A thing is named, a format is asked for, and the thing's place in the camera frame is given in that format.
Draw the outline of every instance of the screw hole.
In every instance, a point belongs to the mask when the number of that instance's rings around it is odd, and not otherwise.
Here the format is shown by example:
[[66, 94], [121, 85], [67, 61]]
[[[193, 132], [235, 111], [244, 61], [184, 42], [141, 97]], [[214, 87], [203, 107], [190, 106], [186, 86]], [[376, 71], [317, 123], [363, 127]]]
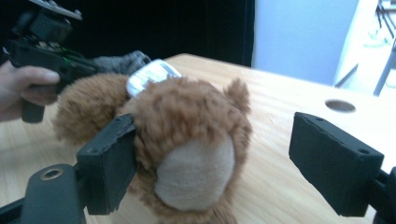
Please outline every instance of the screw hole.
[[334, 111], [343, 113], [351, 113], [356, 110], [354, 105], [341, 100], [328, 100], [325, 105]]
[[64, 173], [64, 170], [60, 169], [60, 168], [50, 169], [50, 170], [44, 172], [40, 176], [40, 178], [42, 180], [51, 180], [51, 179], [57, 178], [58, 176], [62, 175], [63, 173]]
[[359, 148], [358, 151], [359, 151], [359, 153], [362, 153], [362, 154], [366, 154], [366, 155], [370, 154], [370, 152], [368, 150], [363, 149], [363, 148]]

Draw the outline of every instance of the hole in table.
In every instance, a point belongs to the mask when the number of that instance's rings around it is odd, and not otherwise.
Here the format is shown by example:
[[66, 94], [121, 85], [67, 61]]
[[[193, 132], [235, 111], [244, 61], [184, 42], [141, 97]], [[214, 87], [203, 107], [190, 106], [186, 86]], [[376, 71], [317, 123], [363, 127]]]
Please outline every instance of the hole in table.
[[342, 100], [328, 100], [325, 102], [326, 106], [337, 112], [351, 113], [356, 110], [353, 104]]

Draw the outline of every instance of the finger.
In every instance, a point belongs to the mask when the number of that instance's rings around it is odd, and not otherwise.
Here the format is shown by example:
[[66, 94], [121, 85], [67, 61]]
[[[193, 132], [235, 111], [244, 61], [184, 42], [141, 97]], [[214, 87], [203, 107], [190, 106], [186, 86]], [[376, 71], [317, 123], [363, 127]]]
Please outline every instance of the finger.
[[35, 105], [50, 105], [58, 99], [55, 86], [29, 88], [21, 93], [21, 97]]
[[51, 85], [59, 82], [57, 73], [41, 67], [24, 66], [21, 68], [8, 67], [14, 73], [13, 81], [10, 83], [14, 90], [23, 90], [32, 84]]

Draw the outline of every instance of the teddy bear ear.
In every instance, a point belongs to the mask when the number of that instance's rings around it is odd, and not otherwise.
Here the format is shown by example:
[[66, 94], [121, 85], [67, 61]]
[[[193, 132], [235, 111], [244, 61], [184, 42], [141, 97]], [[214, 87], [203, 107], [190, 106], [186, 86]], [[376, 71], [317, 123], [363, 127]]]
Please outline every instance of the teddy bear ear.
[[223, 93], [242, 113], [250, 112], [248, 87], [241, 79], [234, 79]]

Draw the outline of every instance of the white wall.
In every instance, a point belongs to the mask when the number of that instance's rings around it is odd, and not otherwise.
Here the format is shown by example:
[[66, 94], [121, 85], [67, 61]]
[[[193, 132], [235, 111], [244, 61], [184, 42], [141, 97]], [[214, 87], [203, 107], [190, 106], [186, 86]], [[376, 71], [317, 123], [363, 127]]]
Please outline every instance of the white wall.
[[333, 85], [358, 3], [256, 0], [252, 67]]
[[363, 52], [365, 37], [368, 35], [368, 24], [373, 22], [378, 0], [360, 0], [346, 36], [340, 63], [334, 78], [339, 83], [356, 65]]

